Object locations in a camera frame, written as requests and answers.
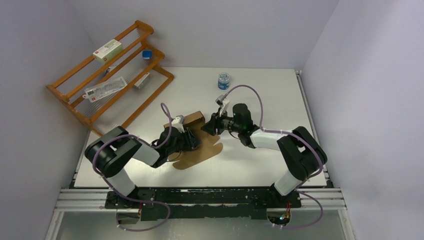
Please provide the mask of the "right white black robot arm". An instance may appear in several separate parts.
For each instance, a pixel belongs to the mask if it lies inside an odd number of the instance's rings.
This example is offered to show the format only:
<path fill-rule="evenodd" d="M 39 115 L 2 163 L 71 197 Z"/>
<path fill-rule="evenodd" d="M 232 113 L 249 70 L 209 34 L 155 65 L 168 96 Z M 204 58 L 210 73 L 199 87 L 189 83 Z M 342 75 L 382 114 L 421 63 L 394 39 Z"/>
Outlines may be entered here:
<path fill-rule="evenodd" d="M 201 130 L 211 136 L 224 131 L 237 133 L 240 142 L 249 148 L 265 148 L 280 151 L 287 170 L 271 185 L 270 202 L 282 207 L 289 200 L 289 194 L 319 172 L 327 163 L 328 157 L 315 138 L 303 126 L 292 131 L 267 131 L 254 124 L 251 112 L 244 103 L 232 108 L 232 116 L 227 112 L 215 112 Z"/>

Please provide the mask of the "brown cardboard box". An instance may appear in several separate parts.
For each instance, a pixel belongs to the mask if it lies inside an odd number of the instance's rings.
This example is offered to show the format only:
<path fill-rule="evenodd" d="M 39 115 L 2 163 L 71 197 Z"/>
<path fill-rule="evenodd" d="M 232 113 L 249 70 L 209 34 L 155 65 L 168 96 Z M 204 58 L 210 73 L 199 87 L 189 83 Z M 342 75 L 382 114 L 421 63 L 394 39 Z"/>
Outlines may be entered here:
<path fill-rule="evenodd" d="M 183 126 L 189 129 L 200 140 L 200 144 L 191 151 L 177 151 L 168 157 L 168 161 L 177 170 L 185 170 L 219 155 L 223 144 L 219 135 L 209 135 L 201 130 L 205 125 L 205 117 L 201 111 L 193 112 L 184 117 Z"/>

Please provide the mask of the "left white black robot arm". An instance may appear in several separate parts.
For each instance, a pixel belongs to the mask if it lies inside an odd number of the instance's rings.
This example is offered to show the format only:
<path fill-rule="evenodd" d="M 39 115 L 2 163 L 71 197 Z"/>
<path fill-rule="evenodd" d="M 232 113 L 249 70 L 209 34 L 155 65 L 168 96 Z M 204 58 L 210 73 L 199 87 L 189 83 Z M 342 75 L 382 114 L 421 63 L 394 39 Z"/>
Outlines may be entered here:
<path fill-rule="evenodd" d="M 136 159 L 152 168 L 158 168 L 174 153 L 197 149 L 202 141 L 191 130 L 179 132 L 176 127 L 166 127 L 159 139 L 146 143 L 118 126 L 89 144 L 84 156 L 93 170 L 115 191 L 118 201 L 126 208 L 134 207 L 139 200 L 138 187 L 125 171 L 126 164 Z"/>

